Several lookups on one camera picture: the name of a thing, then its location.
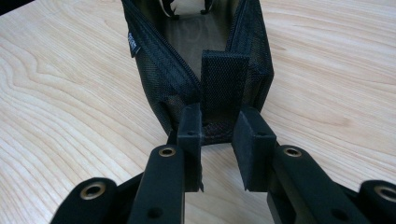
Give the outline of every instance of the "mesh bag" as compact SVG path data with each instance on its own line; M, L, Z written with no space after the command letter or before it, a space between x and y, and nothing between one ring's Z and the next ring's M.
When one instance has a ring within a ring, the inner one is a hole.
M274 77L260 2L206 0L180 17L172 2L122 0L148 102L168 134L200 103L204 145L231 142L241 106L262 110Z

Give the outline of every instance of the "wooden table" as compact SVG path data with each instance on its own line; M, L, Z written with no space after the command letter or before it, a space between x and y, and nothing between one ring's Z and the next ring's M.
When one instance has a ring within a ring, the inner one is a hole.
M262 115L336 182L396 182L396 3L262 0L276 77ZM36 0L0 17L0 223L46 223L79 182L118 184L166 142L120 1ZM186 223L272 223L230 145L203 148Z

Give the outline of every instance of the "metal ring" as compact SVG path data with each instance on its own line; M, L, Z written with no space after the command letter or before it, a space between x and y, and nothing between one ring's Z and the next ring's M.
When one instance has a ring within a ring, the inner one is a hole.
M92 200L101 196L106 191L106 184L104 182L93 182L89 186L85 187L79 196L83 200Z
M383 199L388 200L390 202L396 203L396 189L391 189L386 186L375 186L374 191ZM388 194L384 193L384 191L389 191L394 195L389 196Z
M285 148L283 152L290 157L301 157L303 155L300 150L292 147Z
M162 157L171 157L176 154L176 151L172 147L166 147L160 150L160 156Z

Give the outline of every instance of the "black bag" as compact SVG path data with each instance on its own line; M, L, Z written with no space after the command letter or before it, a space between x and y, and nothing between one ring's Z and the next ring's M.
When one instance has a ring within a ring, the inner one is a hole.
M274 77L260 2L206 0L180 17L172 2L122 0L150 106L169 134L184 106L201 103L204 145L231 142L241 106L261 111Z

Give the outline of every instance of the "light wood surface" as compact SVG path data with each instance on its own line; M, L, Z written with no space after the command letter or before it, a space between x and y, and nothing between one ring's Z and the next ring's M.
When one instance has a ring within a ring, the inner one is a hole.
M279 142L354 190L395 183L396 2L262 0L262 11L276 71L262 115ZM166 142L126 35L118 0L36 0L0 17L0 223L47 223L79 182L120 184ZM230 145L204 147L202 162L186 223L273 222Z

